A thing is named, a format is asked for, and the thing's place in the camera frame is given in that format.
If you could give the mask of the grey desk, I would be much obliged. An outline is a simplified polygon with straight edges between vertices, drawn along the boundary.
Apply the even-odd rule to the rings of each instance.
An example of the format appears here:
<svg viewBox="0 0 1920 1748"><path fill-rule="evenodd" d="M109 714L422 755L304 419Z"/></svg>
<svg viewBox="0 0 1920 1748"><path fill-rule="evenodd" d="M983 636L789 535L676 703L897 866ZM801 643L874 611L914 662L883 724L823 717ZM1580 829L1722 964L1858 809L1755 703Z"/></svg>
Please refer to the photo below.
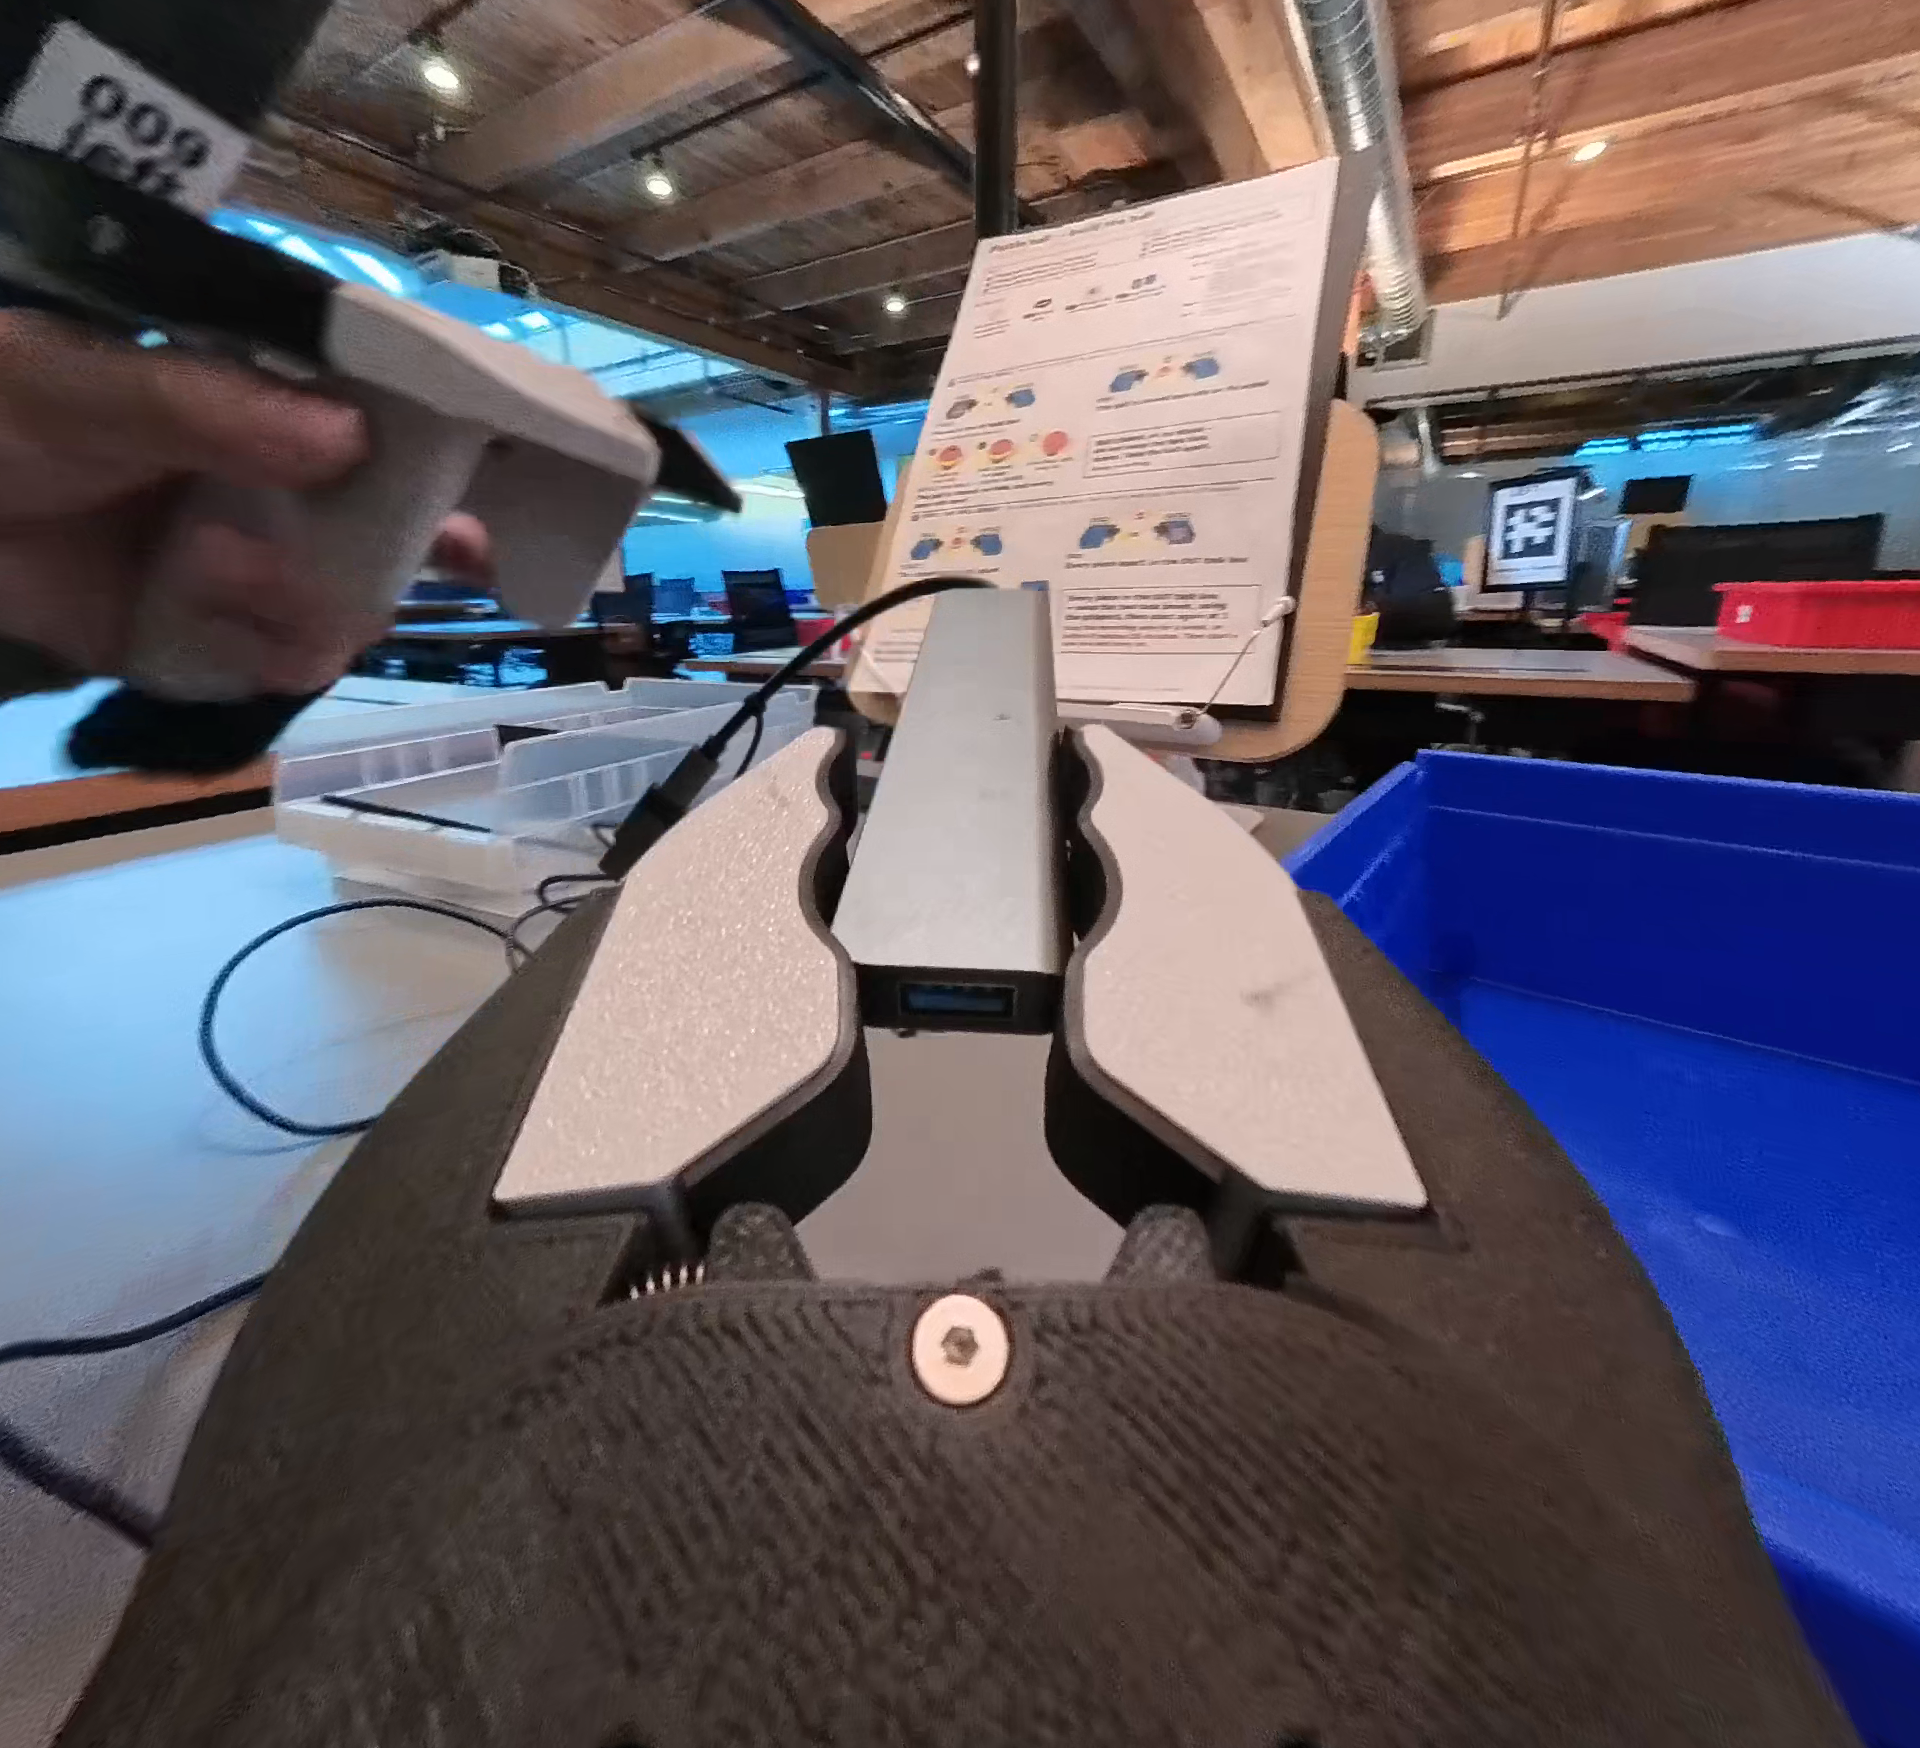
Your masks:
<svg viewBox="0 0 1920 1748"><path fill-rule="evenodd" d="M4 859L4 1340L147 1321L269 1266L350 1144L239 1111L201 1067L201 996L229 954L335 903L266 811ZM501 985L456 920L369 910L260 947L225 992L235 1077L284 1114L384 1109ZM1088 1277L1117 1228L1051 1168L1043 1043L870 1035L877 1136L803 1233L818 1269Z"/></svg>

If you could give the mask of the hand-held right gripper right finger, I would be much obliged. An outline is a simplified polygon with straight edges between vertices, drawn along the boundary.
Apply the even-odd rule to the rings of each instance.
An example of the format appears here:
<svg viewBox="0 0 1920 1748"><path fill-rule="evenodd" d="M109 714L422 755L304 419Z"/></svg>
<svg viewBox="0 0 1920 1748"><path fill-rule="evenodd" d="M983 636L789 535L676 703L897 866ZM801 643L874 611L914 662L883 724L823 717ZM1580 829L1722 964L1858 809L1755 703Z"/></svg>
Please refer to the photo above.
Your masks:
<svg viewBox="0 0 1920 1748"><path fill-rule="evenodd" d="M1105 725L1061 745L1073 954L1043 1136L1131 1223L1417 1223L1426 1187L1284 866Z"/></svg>

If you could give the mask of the person's left hand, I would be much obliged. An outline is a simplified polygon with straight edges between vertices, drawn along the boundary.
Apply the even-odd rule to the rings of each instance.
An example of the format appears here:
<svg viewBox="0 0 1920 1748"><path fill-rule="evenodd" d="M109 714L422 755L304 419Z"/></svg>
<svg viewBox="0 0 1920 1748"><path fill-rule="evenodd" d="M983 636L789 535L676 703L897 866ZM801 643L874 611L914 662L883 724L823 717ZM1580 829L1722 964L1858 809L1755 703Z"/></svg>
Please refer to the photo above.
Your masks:
<svg viewBox="0 0 1920 1748"><path fill-rule="evenodd" d="M179 487L325 487L367 456L361 412L36 308L4 311L4 643L72 677L127 677L144 568ZM243 693L316 696L369 626L304 558L222 520L184 584L243 643Z"/></svg>

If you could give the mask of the black steel column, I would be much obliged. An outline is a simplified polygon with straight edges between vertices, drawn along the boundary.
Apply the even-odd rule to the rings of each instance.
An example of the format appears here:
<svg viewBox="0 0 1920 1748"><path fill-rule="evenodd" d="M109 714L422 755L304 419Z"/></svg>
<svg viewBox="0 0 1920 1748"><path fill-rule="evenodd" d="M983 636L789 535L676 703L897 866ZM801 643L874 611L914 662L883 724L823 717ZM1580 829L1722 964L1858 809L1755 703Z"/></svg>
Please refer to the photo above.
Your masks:
<svg viewBox="0 0 1920 1748"><path fill-rule="evenodd" d="M1022 223L1017 15L1022 0L974 0L974 223L981 243Z"/></svg>

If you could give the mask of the black white marker sign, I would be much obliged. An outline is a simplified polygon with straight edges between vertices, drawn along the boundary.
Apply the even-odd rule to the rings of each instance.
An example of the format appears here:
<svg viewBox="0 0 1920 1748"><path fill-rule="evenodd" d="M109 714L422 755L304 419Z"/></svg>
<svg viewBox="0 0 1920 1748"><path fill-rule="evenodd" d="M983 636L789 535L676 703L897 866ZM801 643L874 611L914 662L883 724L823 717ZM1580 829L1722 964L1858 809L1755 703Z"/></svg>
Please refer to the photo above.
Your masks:
<svg viewBox="0 0 1920 1748"><path fill-rule="evenodd" d="M1484 592L1566 586L1576 564L1576 510L1585 476L1553 469L1490 484L1484 517Z"/></svg>

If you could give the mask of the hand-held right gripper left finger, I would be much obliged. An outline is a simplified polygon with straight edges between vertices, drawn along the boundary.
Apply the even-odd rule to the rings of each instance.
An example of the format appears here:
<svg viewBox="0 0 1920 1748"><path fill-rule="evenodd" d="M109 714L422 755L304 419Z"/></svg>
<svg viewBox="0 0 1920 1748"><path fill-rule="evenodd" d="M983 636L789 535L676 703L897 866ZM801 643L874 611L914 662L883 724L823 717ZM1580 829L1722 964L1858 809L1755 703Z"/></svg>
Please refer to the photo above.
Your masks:
<svg viewBox="0 0 1920 1748"><path fill-rule="evenodd" d="M506 1218L792 1223L870 1144L847 879L847 734L818 725L687 811L623 873L493 1182Z"/></svg>

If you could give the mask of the red plastic bin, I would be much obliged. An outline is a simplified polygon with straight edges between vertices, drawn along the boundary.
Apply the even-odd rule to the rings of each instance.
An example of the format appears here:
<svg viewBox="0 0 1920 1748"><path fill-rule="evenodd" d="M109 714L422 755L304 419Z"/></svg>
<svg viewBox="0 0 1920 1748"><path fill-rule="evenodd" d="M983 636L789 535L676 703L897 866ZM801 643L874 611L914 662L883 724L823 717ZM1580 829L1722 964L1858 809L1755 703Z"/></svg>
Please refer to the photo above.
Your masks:
<svg viewBox="0 0 1920 1748"><path fill-rule="evenodd" d="M1916 650L1916 579L1725 581L1715 596L1715 633L1746 647Z"/></svg>

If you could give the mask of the grey slim USB hub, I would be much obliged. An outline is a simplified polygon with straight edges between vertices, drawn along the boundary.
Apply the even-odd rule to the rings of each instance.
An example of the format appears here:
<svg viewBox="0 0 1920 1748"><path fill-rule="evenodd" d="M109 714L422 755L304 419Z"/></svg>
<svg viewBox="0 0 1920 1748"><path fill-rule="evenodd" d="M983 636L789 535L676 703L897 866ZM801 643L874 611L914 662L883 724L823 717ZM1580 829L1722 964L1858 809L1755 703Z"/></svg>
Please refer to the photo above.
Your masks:
<svg viewBox="0 0 1920 1748"><path fill-rule="evenodd" d="M1050 602L930 575L847 620L922 598L930 618L833 910L854 1018L1047 1032L1067 957Z"/></svg>

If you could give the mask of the wooden stand black panel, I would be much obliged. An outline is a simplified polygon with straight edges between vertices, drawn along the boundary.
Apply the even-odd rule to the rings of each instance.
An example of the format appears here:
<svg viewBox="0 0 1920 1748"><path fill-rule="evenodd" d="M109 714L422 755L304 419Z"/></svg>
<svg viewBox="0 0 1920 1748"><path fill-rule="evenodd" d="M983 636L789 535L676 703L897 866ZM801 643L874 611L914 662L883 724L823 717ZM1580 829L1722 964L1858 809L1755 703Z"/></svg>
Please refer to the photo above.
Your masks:
<svg viewBox="0 0 1920 1748"><path fill-rule="evenodd" d="M820 608L867 596L888 520L877 442L867 430L789 440L785 459L806 507L803 551Z"/></svg>

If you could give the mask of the black monitor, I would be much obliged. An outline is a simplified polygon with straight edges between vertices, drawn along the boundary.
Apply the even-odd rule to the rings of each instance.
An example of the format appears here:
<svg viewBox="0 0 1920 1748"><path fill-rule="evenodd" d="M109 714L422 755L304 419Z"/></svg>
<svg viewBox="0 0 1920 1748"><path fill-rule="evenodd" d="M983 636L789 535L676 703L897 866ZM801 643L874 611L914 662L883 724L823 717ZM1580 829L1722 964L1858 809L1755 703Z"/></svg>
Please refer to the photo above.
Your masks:
<svg viewBox="0 0 1920 1748"><path fill-rule="evenodd" d="M1626 618L1631 626L1708 629L1719 620L1722 584L1861 581L1878 568L1884 527L1884 513L1651 527Z"/></svg>

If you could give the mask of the clear plastic organizer box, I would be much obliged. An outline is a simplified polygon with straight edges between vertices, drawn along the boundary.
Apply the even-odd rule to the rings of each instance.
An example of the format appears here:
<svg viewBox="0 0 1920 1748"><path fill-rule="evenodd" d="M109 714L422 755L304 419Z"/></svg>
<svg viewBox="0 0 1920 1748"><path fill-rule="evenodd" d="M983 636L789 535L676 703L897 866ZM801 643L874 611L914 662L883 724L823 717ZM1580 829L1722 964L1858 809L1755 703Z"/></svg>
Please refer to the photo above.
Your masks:
<svg viewBox="0 0 1920 1748"><path fill-rule="evenodd" d="M552 876L586 876L635 804L749 696L730 681L629 681L325 717L282 741L272 832L341 889L507 920Z"/></svg>

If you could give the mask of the silver ventilation duct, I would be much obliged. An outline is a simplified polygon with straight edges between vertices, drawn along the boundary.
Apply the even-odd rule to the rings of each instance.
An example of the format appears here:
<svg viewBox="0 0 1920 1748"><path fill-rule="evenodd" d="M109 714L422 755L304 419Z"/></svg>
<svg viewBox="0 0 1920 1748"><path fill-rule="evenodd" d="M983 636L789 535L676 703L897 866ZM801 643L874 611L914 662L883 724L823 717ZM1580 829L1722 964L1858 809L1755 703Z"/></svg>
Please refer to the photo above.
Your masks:
<svg viewBox="0 0 1920 1748"><path fill-rule="evenodd" d="M1293 0L1310 70L1341 154L1375 154L1379 192L1368 219L1368 274L1379 354L1410 351L1426 330L1430 294L1405 144L1405 108L1386 0Z"/></svg>

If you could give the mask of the blue plastic bin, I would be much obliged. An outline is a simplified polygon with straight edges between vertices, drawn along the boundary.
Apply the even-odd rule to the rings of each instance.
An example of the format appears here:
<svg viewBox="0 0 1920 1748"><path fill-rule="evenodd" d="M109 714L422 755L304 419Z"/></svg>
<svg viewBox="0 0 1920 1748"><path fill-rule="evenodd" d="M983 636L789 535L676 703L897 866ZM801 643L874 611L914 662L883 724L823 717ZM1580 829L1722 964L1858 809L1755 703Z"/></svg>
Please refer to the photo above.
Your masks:
<svg viewBox="0 0 1920 1748"><path fill-rule="evenodd" d="M1284 869L1600 1191L1863 1741L1915 1744L1916 799L1420 752Z"/></svg>

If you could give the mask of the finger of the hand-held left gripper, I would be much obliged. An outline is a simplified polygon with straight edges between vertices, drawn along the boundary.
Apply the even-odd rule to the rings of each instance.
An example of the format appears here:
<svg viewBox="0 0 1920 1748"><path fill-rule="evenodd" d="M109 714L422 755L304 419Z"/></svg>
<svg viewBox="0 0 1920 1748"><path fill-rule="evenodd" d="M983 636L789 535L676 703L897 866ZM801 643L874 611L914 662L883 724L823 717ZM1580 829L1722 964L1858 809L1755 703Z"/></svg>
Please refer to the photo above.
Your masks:
<svg viewBox="0 0 1920 1748"><path fill-rule="evenodd" d="M562 629L659 491L741 507L681 429L411 300L338 286L324 371L364 409L369 436L364 466L324 494L324 581L352 613L392 615L447 517L469 513L501 605Z"/></svg>

